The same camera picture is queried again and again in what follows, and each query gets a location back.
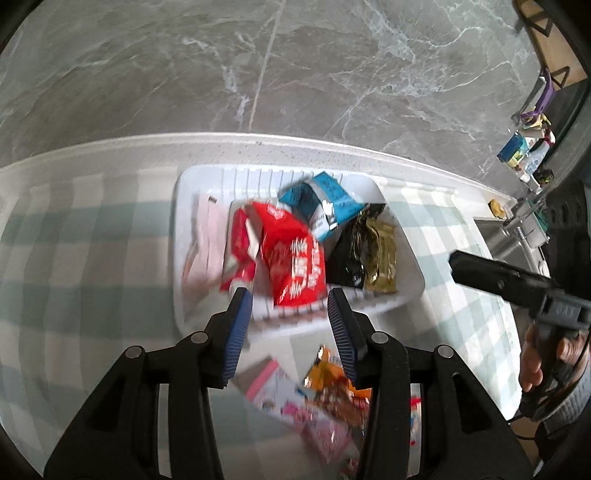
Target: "bottle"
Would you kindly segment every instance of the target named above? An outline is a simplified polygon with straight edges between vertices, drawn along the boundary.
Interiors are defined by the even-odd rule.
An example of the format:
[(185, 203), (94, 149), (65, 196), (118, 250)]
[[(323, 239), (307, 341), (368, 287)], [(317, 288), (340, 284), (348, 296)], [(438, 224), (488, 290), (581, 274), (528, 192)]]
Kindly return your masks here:
[(540, 166), (540, 163), (542, 163), (542, 160), (544, 159), (544, 157), (546, 156), (546, 154), (548, 153), (548, 150), (550, 150), (550, 139), (548, 137), (544, 138), (544, 141), (542, 142), (542, 144), (536, 148), (533, 152), (530, 152), (528, 155), (528, 162), (527, 165), (525, 166), (525, 172), (528, 175), (533, 175), (534, 172), (538, 169), (538, 167)]

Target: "blue snack bag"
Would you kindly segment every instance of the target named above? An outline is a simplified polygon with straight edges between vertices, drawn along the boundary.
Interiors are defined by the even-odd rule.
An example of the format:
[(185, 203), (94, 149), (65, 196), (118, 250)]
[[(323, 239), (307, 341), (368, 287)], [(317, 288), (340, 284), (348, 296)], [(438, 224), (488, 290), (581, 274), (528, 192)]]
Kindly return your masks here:
[(365, 207), (325, 171), (290, 188), (279, 201), (295, 208), (308, 221), (310, 232), (319, 242)]

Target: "black snack bag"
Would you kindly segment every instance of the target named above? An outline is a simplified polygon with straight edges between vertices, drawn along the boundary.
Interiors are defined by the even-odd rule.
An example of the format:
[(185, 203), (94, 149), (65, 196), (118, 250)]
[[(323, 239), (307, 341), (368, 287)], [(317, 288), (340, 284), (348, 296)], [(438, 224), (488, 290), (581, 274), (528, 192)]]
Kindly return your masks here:
[(370, 203), (345, 226), (326, 262), (327, 283), (363, 288), (366, 272), (366, 266), (362, 261), (367, 236), (365, 220), (378, 217), (384, 211), (384, 207), (383, 203)]

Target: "checkered tablecloth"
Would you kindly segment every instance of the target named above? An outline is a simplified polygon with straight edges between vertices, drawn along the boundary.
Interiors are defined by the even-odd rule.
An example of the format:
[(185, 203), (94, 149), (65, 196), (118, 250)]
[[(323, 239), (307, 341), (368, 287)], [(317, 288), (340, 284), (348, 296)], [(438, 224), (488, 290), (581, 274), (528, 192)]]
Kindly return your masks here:
[[(170, 245), (175, 168), (79, 177), (4, 200), (0, 239), (0, 420), (38, 470), (114, 360), (129, 345), (175, 344)], [(384, 192), (426, 280), (422, 298), (375, 319), (408, 345), (453, 346), (506, 416), (519, 401), (519, 344), (510, 309), (453, 284), (447, 255), (480, 251), (448, 190), (393, 183)], [(302, 378), (330, 329), (261, 340), (238, 371), (271, 355)], [(232, 385), (211, 391), (227, 479), (335, 477), (300, 437), (256, 411)], [(168, 473), (166, 415), (159, 419)]]

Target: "gray marble surface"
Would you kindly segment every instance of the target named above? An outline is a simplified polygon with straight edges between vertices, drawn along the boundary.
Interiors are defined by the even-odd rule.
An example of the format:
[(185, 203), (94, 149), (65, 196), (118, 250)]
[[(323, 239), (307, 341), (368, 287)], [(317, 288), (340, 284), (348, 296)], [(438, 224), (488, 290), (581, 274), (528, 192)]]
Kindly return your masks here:
[(495, 155), (539, 71), (516, 21), (508, 0), (45, 0), (0, 56), (0, 166), (110, 137), (259, 132), (515, 193)]

